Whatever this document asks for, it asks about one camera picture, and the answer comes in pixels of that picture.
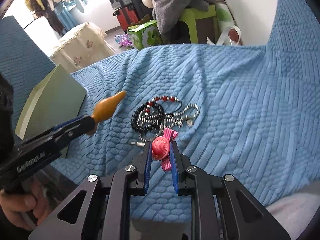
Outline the person's left hand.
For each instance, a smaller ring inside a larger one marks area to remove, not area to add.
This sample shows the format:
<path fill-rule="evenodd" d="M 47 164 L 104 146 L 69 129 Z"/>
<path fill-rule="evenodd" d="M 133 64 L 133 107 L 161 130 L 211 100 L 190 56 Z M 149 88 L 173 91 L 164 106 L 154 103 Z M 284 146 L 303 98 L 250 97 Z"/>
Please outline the person's left hand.
<path fill-rule="evenodd" d="M 40 181 L 33 177 L 31 180 L 31 193 L 7 194 L 1 190 L 1 208 L 12 224 L 19 228 L 31 231 L 32 228 L 22 217 L 22 213 L 32 211 L 37 219 L 36 225 L 40 225 L 52 212 L 47 197 L 44 196 L 44 187 Z"/>

